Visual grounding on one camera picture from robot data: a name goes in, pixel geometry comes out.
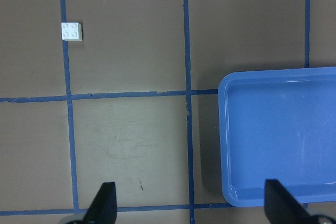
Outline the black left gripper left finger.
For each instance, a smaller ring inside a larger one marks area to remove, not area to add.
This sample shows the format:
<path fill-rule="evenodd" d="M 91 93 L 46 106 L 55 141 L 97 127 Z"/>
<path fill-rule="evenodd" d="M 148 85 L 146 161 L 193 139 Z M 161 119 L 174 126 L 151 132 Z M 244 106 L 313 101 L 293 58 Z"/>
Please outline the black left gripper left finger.
<path fill-rule="evenodd" d="M 117 194 L 115 182 L 103 183 L 88 208 L 83 223 L 115 223 L 117 218 Z"/>

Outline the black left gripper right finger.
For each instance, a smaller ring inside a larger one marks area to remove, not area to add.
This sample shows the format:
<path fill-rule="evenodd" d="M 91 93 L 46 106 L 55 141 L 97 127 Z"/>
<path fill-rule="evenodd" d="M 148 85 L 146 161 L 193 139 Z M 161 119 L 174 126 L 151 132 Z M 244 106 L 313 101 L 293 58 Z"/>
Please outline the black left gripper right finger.
<path fill-rule="evenodd" d="M 265 180 L 264 212 L 270 223 L 312 223 L 311 216 L 276 179 Z"/>

